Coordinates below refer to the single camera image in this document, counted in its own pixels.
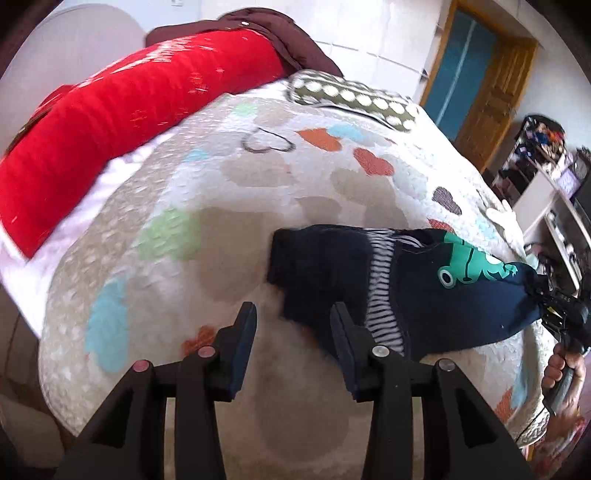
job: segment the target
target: black and white stripe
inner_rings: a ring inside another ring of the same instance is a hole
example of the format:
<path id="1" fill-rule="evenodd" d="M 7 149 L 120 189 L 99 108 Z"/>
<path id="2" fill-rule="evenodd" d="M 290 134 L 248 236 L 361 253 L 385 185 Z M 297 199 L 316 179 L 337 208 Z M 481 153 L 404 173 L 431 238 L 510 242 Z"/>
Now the black and white stripe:
<path id="1" fill-rule="evenodd" d="M 412 236 L 396 235 L 395 231 L 387 229 L 367 229 L 366 234 L 373 248 L 373 255 L 369 266 L 365 327 L 371 332 L 376 343 L 404 355 L 404 339 L 390 305 L 390 268 L 396 243 L 415 248 L 421 248 L 423 245 Z"/>

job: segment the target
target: metal screw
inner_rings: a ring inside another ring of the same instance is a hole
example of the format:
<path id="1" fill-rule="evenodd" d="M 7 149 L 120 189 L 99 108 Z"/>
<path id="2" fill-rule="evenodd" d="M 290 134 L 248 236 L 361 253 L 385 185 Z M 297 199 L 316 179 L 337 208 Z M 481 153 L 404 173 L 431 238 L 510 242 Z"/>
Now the metal screw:
<path id="1" fill-rule="evenodd" d="M 453 360 L 450 360 L 449 358 L 442 358 L 441 360 L 439 360 L 439 368 L 441 368 L 441 370 L 451 372 L 455 367 L 456 364 L 453 362 Z"/>
<path id="2" fill-rule="evenodd" d="M 197 352 L 197 354 L 201 358 L 209 358 L 209 357 L 214 356 L 216 354 L 216 349 L 214 347 L 212 347 L 211 345 L 202 346 L 199 349 L 199 351 Z"/>
<path id="3" fill-rule="evenodd" d="M 373 347 L 371 349 L 371 352 L 373 353 L 374 356 L 383 358 L 383 357 L 388 356 L 390 354 L 390 349 L 384 345 L 376 345 L 375 347 Z"/>
<path id="4" fill-rule="evenodd" d="M 145 372 L 148 368 L 150 368 L 150 362 L 147 360 L 137 360 L 133 366 L 134 372 L 138 373 Z"/>

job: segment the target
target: doorway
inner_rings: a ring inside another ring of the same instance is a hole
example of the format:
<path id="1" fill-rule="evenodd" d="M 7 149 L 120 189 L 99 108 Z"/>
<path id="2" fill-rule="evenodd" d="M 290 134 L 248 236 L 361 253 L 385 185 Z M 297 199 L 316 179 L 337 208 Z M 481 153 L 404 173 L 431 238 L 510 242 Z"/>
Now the doorway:
<path id="1" fill-rule="evenodd" d="M 459 153 L 483 172 L 509 128 L 537 42 L 506 33 L 454 0 L 421 106 Z"/>

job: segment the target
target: bed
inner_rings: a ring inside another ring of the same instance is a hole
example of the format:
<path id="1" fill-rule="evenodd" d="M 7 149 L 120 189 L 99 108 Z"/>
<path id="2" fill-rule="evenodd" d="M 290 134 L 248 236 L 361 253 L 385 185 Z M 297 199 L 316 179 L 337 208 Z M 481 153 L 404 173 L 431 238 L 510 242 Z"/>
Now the bed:
<path id="1" fill-rule="evenodd" d="M 0 250 L 2 282 L 41 338 L 47 404 L 72 433 L 134 360 L 181 359 L 187 343 L 228 325 L 250 300 L 259 329 L 243 390 L 217 407 L 228 477 L 358 478 L 371 407 L 355 404 L 335 361 L 280 318 L 281 297 L 264 282 L 272 232 L 313 223 L 443 228 L 517 260 L 483 214 L 499 200 L 420 107 L 403 133 L 289 103 L 286 88 L 282 80 L 224 95 L 111 160 L 28 263 Z M 338 146 L 327 145 L 334 128 Z M 379 169 L 382 160 L 394 173 L 369 175 L 368 163 Z M 547 422 L 540 380 L 553 345 L 536 322 L 445 356 L 522 446 Z M 419 404 L 415 412 L 420 431 Z M 422 458 L 417 435 L 417 477 Z"/>

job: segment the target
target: green and white pillow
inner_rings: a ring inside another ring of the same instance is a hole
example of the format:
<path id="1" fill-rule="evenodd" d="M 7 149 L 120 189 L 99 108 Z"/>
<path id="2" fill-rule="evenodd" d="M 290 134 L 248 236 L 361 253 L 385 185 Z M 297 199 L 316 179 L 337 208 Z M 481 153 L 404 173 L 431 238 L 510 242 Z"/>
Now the green and white pillow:
<path id="1" fill-rule="evenodd" d="M 402 132 L 412 130 L 418 117 L 417 106 L 409 98 L 316 70 L 294 73 L 287 96 L 301 105 L 327 106 L 366 115 Z"/>

